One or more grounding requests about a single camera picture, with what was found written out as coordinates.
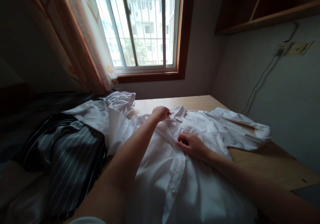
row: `wall shelf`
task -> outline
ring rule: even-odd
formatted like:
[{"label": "wall shelf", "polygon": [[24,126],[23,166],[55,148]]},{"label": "wall shelf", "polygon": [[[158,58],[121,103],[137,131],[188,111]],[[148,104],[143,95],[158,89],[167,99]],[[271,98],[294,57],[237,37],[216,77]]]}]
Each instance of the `wall shelf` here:
[{"label": "wall shelf", "polygon": [[223,0],[215,33],[233,34],[320,14],[320,0]]}]

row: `wooden window sill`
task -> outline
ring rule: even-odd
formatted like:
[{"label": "wooden window sill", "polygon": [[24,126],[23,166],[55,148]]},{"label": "wooden window sill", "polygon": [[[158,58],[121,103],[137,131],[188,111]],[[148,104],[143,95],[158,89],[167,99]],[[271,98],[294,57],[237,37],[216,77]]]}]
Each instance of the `wooden window sill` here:
[{"label": "wooden window sill", "polygon": [[184,73],[179,73],[177,71],[138,74],[118,74],[118,82],[120,84],[131,82],[172,81],[183,79]]}]

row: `floral curtain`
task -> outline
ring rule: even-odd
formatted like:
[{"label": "floral curtain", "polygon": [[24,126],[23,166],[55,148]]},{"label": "floral curtain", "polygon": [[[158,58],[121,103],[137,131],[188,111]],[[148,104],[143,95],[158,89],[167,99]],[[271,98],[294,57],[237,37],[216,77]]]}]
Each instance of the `floral curtain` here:
[{"label": "floral curtain", "polygon": [[118,87],[96,0],[25,2],[76,86],[96,95]]}]

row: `dark fabric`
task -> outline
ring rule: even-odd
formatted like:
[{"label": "dark fabric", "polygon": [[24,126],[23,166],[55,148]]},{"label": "dark fabric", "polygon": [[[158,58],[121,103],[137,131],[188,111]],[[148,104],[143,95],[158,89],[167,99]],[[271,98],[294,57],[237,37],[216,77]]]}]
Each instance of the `dark fabric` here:
[{"label": "dark fabric", "polygon": [[58,113],[35,129],[13,160],[26,171],[50,172],[47,214],[62,220],[73,215],[93,187],[106,153],[102,133]]}]

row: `wooden desk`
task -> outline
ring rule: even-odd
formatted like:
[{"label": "wooden desk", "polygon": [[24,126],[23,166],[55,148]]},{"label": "wooden desk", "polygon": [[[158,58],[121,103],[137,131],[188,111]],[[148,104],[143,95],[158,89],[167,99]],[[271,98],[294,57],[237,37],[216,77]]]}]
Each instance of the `wooden desk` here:
[{"label": "wooden desk", "polygon": [[[187,110],[212,111],[217,107],[226,108],[212,96],[176,97],[149,100],[136,100],[133,114],[151,114],[157,106],[169,109],[182,104]],[[253,130],[242,125],[248,131]],[[320,177],[297,161],[289,153],[281,149],[274,142],[266,143],[259,150],[247,152],[235,148],[229,149],[235,162],[269,180],[283,186],[287,190],[312,186],[320,183]]]}]

